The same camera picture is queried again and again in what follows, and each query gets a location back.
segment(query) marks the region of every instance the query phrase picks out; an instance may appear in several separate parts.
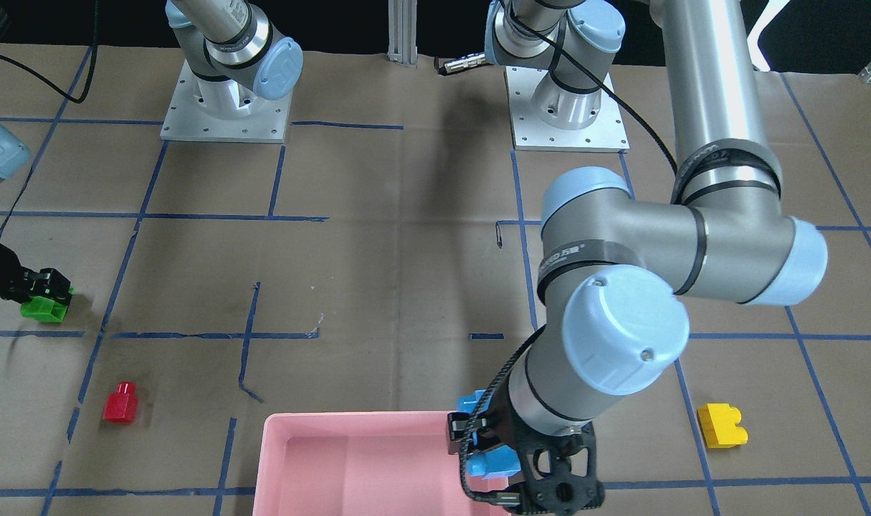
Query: black background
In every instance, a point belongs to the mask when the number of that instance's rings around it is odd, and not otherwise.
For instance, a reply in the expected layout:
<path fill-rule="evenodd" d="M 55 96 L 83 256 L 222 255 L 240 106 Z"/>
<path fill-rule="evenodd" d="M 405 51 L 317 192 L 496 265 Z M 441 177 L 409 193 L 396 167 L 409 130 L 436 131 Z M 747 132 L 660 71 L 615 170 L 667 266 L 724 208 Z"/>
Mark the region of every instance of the black background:
<path fill-rule="evenodd" d="M 627 23 L 616 63 L 664 65 L 661 29 L 648 7 L 609 0 Z M 161 0 L 101 0 L 100 43 L 176 47 Z M 255 0 L 303 49 L 337 53 L 387 50 L 386 0 Z M 93 0 L 0 0 L 11 25 L 3 42 L 87 45 Z M 481 52 L 488 0 L 419 0 L 419 53 L 442 58 Z M 766 0 L 742 0 L 747 27 Z M 871 61 L 871 0 L 792 0 L 766 27 L 760 46 L 779 72 L 857 73 Z"/>

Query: red toy brick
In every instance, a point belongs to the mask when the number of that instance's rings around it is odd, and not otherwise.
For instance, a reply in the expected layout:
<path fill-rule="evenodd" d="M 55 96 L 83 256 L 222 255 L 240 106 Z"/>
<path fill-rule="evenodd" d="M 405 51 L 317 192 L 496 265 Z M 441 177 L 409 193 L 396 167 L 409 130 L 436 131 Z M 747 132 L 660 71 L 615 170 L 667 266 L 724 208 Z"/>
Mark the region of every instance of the red toy brick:
<path fill-rule="evenodd" d="M 104 419 L 112 424 L 130 424 L 136 419 L 136 386 L 133 382 L 120 382 L 117 391 L 107 396 L 107 406 L 104 407 Z"/>

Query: white mounting plate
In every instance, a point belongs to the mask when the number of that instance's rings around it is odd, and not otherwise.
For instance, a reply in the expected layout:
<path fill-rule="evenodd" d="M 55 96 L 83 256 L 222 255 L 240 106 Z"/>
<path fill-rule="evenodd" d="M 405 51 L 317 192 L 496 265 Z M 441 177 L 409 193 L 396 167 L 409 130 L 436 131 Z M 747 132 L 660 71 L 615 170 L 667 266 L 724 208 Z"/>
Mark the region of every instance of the white mounting plate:
<path fill-rule="evenodd" d="M 261 99 L 265 104 L 260 110 L 244 118 L 215 118 L 199 105 L 195 92 L 196 75 L 184 62 L 164 115 L 162 140 L 284 143 L 292 94 L 279 100 Z"/>
<path fill-rule="evenodd" d="M 530 98 L 546 70 L 507 66 L 508 110 L 515 149 L 521 151 L 575 151 L 575 153 L 619 153 L 629 150 L 626 128 L 619 114 L 619 105 L 602 93 L 601 108 L 594 123 L 583 130 L 561 130 L 537 116 Z M 604 84 L 613 91 L 610 76 Z"/>

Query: pink plastic container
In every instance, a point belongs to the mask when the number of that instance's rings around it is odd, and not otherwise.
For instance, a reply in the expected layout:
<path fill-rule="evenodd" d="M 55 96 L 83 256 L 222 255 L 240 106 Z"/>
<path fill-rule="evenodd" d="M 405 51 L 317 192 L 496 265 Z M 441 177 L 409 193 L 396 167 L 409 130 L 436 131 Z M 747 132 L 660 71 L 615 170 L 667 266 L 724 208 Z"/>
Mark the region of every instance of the pink plastic container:
<path fill-rule="evenodd" d="M 448 412 L 274 414 L 266 419 L 254 516 L 502 516 L 471 502 L 448 455 Z M 504 478 L 471 478 L 475 490 Z"/>

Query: yellow block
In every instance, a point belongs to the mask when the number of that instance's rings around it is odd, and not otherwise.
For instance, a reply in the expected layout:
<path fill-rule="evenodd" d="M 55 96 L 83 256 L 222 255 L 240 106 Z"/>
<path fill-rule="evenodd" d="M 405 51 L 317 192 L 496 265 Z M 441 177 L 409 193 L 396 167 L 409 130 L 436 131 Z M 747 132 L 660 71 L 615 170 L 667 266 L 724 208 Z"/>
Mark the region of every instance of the yellow block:
<path fill-rule="evenodd" d="M 707 448 L 731 448 L 747 444 L 747 431 L 737 426 L 741 411 L 728 403 L 707 403 L 697 409 Z"/>

